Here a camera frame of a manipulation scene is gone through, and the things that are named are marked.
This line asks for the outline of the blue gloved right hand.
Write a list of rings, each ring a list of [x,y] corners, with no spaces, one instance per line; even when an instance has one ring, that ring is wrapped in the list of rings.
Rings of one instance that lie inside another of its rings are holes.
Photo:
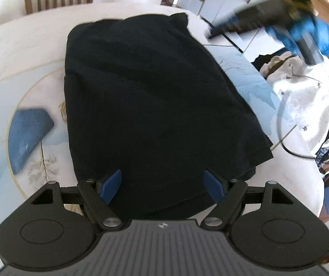
[[[276,27],[267,27],[265,31],[295,55],[299,53],[297,42],[302,39],[302,34],[308,32],[316,42],[320,53],[329,57],[329,23],[318,17],[307,17],[298,21],[288,31],[279,31]]]

